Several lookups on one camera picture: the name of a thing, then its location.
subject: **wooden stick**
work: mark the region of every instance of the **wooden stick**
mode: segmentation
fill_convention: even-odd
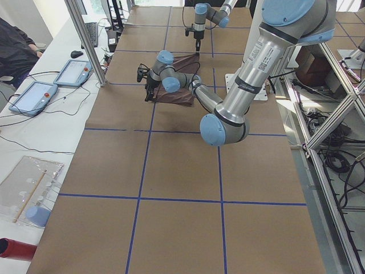
[[[35,184],[35,187],[33,188],[32,192],[29,193],[28,198],[26,199],[26,201],[24,202],[24,205],[22,206],[22,208],[19,210],[18,214],[16,215],[16,217],[14,217],[13,223],[16,223],[19,219],[19,217],[21,216],[21,214],[23,213],[25,207],[27,206],[30,198],[32,198],[35,190],[37,189],[37,187],[39,186],[39,184],[41,183],[41,181],[43,180],[45,174],[47,173],[47,170],[44,170],[43,173],[41,174],[41,176],[39,177],[37,183]]]

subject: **computer mouse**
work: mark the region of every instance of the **computer mouse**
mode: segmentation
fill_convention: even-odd
[[[71,52],[71,58],[77,58],[81,55],[83,55],[84,53],[82,51],[79,50],[74,50],[73,52]]]

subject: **white wall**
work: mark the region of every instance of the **white wall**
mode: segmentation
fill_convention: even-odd
[[[33,0],[51,35],[55,37],[69,19],[64,0]]]
[[[0,17],[38,43],[49,45],[52,41],[52,35],[33,0],[1,0]]]

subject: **person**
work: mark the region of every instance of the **person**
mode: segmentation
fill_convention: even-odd
[[[24,31],[0,18],[0,77],[12,76],[10,83],[18,88],[41,56]]]

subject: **blue object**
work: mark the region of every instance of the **blue object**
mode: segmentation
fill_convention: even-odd
[[[301,19],[314,2],[315,0],[265,0],[262,18],[274,27],[287,26]]]
[[[203,15],[207,12],[207,10],[208,10],[208,8],[207,8],[206,4],[199,3],[199,4],[196,4],[196,6],[195,6],[196,14]]]
[[[221,146],[226,141],[226,132],[222,122],[213,114],[207,114],[200,121],[200,134],[211,146]]]
[[[220,22],[219,22],[219,27],[223,27],[225,28],[229,23],[229,17],[226,16],[225,18],[223,18]]]
[[[308,37],[304,37],[299,39],[298,44],[300,45],[310,45],[310,44],[317,44],[317,43],[323,43],[326,41],[329,41],[332,39],[333,35],[335,33],[335,29],[333,30],[327,30],[324,33],[314,34]]]
[[[156,59],[163,64],[171,65],[173,62],[173,55],[167,50],[161,50]]]
[[[45,227],[50,217],[51,211],[43,207],[30,207],[25,216],[29,221],[36,224],[39,227]]]
[[[9,110],[26,116],[34,116],[44,110],[53,95],[57,93],[57,89],[58,86],[55,84],[32,82],[11,104]]]
[[[162,80],[162,85],[168,93],[173,93],[180,89],[180,82],[175,77],[166,77]]]
[[[70,59],[57,75],[53,84],[65,87],[80,87],[88,79],[91,70],[92,66],[89,61]]]

